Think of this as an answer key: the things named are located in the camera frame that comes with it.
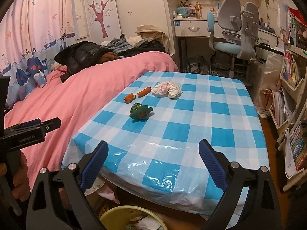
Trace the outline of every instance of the plastic storage bag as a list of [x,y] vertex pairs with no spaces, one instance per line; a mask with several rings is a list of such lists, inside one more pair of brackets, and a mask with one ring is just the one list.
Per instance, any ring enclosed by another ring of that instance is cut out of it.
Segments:
[[275,92],[280,79],[279,75],[282,69],[283,56],[280,54],[269,54],[266,64],[257,63],[258,82],[254,85],[255,96],[251,96],[254,101],[255,108],[260,117],[266,118],[268,109],[273,103],[273,99],[265,90]]
[[157,95],[158,97],[162,97],[166,94],[168,94],[169,98],[177,98],[182,94],[182,90],[180,85],[171,82],[171,81],[166,81],[166,82],[161,82],[157,84],[153,89],[152,93],[154,95]]

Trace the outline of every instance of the curtain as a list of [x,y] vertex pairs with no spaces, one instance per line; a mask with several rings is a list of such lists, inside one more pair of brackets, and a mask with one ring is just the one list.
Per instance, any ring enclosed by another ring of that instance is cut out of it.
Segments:
[[12,107],[46,84],[55,55],[76,42],[72,0],[15,0],[0,22],[0,42],[0,76],[11,76]]

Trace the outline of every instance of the green toy frog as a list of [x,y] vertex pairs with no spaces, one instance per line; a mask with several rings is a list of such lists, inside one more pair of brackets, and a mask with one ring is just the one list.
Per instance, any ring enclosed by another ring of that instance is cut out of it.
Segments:
[[131,118],[139,118],[139,119],[145,119],[149,113],[153,111],[152,107],[148,107],[148,105],[143,105],[140,103],[135,103],[131,107],[130,115]]

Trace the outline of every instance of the desk chair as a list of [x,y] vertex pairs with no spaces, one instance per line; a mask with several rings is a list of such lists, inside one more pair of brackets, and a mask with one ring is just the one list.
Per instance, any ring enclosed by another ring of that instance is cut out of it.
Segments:
[[[214,15],[207,13],[208,32],[210,32],[209,46],[214,51],[228,53],[232,56],[229,77],[234,77],[234,58],[249,61],[256,56],[255,41],[258,40],[259,12],[255,4],[247,2],[241,11],[239,0],[224,0],[217,17],[217,23],[226,31],[223,36],[229,43],[213,42]],[[246,79],[249,80],[249,68]]]

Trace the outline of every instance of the pink bed sheet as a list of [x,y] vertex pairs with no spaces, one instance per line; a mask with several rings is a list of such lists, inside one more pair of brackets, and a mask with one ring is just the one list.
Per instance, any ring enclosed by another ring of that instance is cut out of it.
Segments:
[[148,71],[179,70],[168,54],[147,52],[86,68],[61,83],[59,76],[66,71],[63,66],[51,72],[43,88],[35,88],[5,116],[5,127],[36,118],[45,121],[58,117],[62,121],[59,129],[47,134],[45,142],[22,150],[28,161],[31,189],[42,167],[60,169],[71,137],[133,81]]

